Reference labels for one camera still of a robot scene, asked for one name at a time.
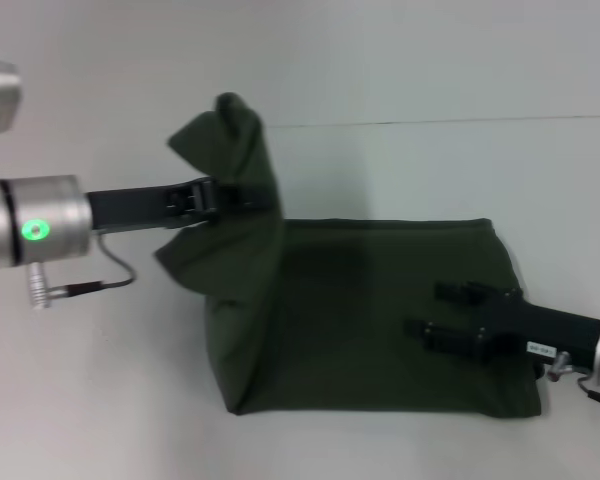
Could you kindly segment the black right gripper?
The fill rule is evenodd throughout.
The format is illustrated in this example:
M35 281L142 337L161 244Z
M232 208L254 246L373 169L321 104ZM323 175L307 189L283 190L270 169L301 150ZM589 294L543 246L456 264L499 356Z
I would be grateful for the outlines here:
M487 351L491 356L529 353L549 364L567 352L574 364L592 364L600 320L527 302L520 291L477 282L437 282L436 300L478 307L478 330L460 330L431 321L404 320L403 332L428 351Z

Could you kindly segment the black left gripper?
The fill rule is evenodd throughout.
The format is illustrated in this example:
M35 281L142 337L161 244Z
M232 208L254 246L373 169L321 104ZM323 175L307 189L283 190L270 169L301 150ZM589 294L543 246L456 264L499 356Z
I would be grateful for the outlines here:
M86 194L92 229L118 233L154 228L175 229L213 220L218 212L273 209L274 195L261 186L220 184L203 178L185 185L92 191Z

